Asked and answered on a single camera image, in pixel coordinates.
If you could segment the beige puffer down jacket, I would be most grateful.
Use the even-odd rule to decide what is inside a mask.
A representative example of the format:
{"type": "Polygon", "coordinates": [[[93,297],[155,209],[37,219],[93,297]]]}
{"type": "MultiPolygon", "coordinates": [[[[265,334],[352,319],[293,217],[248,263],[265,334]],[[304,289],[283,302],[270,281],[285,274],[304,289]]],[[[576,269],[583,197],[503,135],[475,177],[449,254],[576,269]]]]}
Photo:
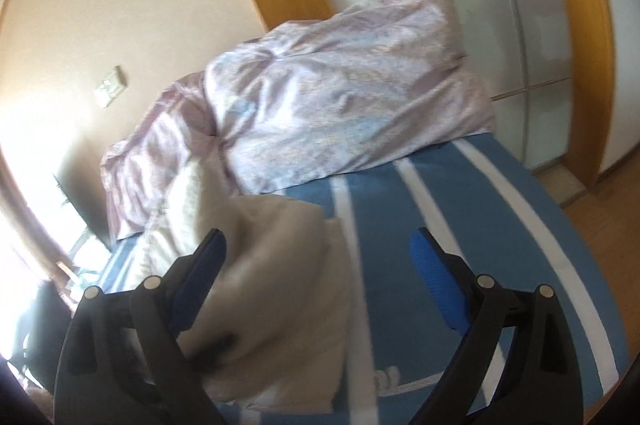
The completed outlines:
{"type": "Polygon", "coordinates": [[[164,275],[217,229],[227,258],[178,345],[216,402],[326,414],[346,355],[352,275],[340,223],[281,195],[231,197],[198,160],[183,166],[132,251],[124,289],[164,275]]]}

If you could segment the black flat screen television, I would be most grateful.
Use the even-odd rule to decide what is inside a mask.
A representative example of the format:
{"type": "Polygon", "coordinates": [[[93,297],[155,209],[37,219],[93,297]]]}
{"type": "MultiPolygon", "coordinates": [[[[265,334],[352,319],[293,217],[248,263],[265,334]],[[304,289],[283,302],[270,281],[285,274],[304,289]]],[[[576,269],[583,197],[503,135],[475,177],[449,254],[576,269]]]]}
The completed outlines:
{"type": "Polygon", "coordinates": [[[110,249],[100,159],[86,139],[80,139],[62,156],[55,178],[88,228],[110,249]]]}

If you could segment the frosted glass sliding door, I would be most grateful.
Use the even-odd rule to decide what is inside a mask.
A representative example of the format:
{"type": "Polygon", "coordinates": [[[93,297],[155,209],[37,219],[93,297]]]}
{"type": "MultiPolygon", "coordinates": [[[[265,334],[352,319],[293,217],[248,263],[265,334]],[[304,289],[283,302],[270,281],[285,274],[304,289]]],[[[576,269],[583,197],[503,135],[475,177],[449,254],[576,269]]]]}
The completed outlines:
{"type": "Polygon", "coordinates": [[[496,137],[525,167],[562,157],[573,104],[564,0],[454,0],[465,49],[496,114],[496,137]]]}

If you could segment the white wall light switch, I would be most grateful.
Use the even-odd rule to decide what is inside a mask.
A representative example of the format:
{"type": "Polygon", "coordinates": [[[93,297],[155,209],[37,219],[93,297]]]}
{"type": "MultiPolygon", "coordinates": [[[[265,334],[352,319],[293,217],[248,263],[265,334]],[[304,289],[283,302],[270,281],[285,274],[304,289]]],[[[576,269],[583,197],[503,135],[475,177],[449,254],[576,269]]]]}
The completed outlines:
{"type": "Polygon", "coordinates": [[[127,88],[125,75],[119,66],[114,66],[99,83],[96,94],[102,108],[107,108],[127,88]]]}

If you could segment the pink floral pillow near door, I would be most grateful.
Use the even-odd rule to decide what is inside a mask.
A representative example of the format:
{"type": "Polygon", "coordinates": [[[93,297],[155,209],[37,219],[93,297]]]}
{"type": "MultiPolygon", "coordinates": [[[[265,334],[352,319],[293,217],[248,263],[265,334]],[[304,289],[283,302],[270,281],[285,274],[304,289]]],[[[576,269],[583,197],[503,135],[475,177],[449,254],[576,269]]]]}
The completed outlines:
{"type": "Polygon", "coordinates": [[[452,0],[367,0],[287,22],[205,71],[224,165],[247,194],[288,189],[489,132],[452,0]]]}

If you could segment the blue white striped bed sheet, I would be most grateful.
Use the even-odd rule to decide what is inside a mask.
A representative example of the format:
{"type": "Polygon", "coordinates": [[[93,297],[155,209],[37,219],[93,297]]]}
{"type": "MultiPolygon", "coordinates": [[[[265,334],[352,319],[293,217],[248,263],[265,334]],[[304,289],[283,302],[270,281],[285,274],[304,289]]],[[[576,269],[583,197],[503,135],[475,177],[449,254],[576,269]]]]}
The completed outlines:
{"type": "Polygon", "coordinates": [[[629,364],[587,245],[487,134],[282,194],[193,159],[61,363],[84,424],[578,424],[629,364]]]}

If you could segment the pink floral pillow near wall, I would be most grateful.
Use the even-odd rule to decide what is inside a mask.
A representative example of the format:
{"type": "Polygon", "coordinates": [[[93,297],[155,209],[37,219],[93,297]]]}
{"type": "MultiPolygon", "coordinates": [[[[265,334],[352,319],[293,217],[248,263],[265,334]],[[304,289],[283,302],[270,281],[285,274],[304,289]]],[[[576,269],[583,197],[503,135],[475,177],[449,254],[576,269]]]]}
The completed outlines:
{"type": "Polygon", "coordinates": [[[120,241],[145,229],[171,182],[191,159],[201,159],[219,174],[227,193],[239,192],[222,158],[203,72],[170,84],[130,136],[103,155],[100,174],[112,240],[120,241]]]}

